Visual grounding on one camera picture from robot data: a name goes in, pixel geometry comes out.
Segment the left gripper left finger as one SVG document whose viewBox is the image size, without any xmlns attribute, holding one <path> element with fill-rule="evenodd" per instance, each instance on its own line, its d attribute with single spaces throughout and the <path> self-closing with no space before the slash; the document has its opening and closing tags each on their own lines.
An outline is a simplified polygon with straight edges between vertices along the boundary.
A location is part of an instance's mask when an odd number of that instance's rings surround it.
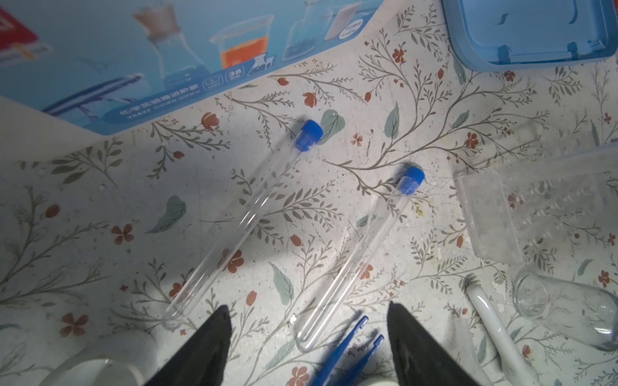
<svg viewBox="0 0 618 386">
<path fill-rule="evenodd" d="M 232 334 L 229 307 L 218 307 L 146 386 L 221 385 Z"/>
</svg>

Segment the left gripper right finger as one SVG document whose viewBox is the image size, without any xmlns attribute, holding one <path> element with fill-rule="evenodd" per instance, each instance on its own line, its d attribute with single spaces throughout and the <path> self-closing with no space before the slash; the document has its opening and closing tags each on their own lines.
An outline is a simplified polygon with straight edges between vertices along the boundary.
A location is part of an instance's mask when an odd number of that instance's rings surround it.
<svg viewBox="0 0 618 386">
<path fill-rule="evenodd" d="M 389 304 L 387 329 L 400 385 L 477 384 L 404 305 Z"/>
</svg>

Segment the blue capped test tube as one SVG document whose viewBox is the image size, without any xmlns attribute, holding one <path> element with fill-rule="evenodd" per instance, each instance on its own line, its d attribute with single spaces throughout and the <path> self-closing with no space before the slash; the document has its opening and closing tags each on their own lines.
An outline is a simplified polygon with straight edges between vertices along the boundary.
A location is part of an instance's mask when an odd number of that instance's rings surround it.
<svg viewBox="0 0 618 386">
<path fill-rule="evenodd" d="M 334 280 L 322 292 L 312 313 L 301 320 L 302 324 L 296 333 L 296 343 L 301 352 L 310 352 L 315 347 L 371 260 L 378 255 L 383 242 L 411 202 L 411 196 L 418 191 L 424 180 L 423 169 L 415 164 L 409 165 L 394 190 L 385 199 L 378 199 L 371 207 L 365 230 L 346 256 Z"/>
<path fill-rule="evenodd" d="M 256 228 L 267 206 L 281 194 L 285 177 L 304 161 L 322 137 L 321 126 L 308 120 L 293 141 L 282 146 L 272 161 L 260 167 L 256 185 L 242 212 L 234 217 L 231 228 L 209 249 L 164 312 L 162 325 L 165 329 L 175 331 L 189 319 L 207 290 Z"/>
</svg>

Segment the clear test tube rack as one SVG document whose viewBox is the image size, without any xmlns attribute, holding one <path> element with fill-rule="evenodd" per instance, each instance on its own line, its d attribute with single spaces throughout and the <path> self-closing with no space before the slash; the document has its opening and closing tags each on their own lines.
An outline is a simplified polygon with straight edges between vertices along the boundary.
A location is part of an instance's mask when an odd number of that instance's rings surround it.
<svg viewBox="0 0 618 386">
<path fill-rule="evenodd" d="M 454 183 L 474 254 L 508 265 L 617 230 L 617 141 L 534 122 L 474 154 Z"/>
</svg>

